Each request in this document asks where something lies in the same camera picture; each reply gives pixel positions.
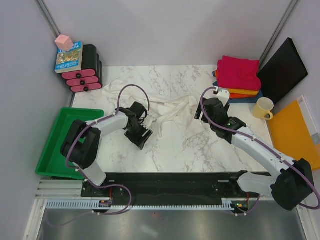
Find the white t shirt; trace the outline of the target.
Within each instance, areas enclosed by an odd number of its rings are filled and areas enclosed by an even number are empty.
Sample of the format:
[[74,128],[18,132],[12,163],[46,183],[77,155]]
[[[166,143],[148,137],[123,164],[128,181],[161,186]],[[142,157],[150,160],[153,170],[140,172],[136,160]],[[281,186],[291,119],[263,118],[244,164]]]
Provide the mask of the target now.
[[128,84],[122,80],[115,80],[106,85],[102,94],[107,102],[128,108],[134,102],[142,104],[148,111],[147,115],[157,118],[157,122],[150,126],[153,139],[163,137],[165,126],[173,124],[178,132],[186,139],[205,130],[203,124],[194,118],[198,102],[192,95],[168,98],[147,92],[137,84]]

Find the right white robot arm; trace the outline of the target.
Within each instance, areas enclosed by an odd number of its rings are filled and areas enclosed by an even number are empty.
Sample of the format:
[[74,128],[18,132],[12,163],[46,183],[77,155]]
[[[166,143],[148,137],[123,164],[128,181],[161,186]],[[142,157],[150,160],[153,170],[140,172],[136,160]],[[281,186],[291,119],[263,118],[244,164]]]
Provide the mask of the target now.
[[209,124],[219,138],[246,152],[268,172],[268,175],[238,172],[229,184],[230,193],[235,197],[245,192],[272,197],[287,211],[301,205],[311,194],[318,197],[309,162],[304,158],[295,160],[265,143],[243,121],[228,116],[229,106],[216,97],[202,97],[195,119]]

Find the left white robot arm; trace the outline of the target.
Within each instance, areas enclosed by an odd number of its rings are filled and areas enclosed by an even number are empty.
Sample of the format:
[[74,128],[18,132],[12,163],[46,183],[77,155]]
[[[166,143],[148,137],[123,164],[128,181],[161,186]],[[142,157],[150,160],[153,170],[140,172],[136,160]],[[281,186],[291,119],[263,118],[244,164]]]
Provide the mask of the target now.
[[61,145],[60,153],[71,162],[92,185],[92,191],[99,197],[106,196],[110,185],[96,158],[99,153],[100,140],[107,135],[123,130],[128,140],[140,150],[153,132],[143,126],[148,116],[147,109],[134,102],[131,107],[119,107],[115,113],[92,121],[74,120]]

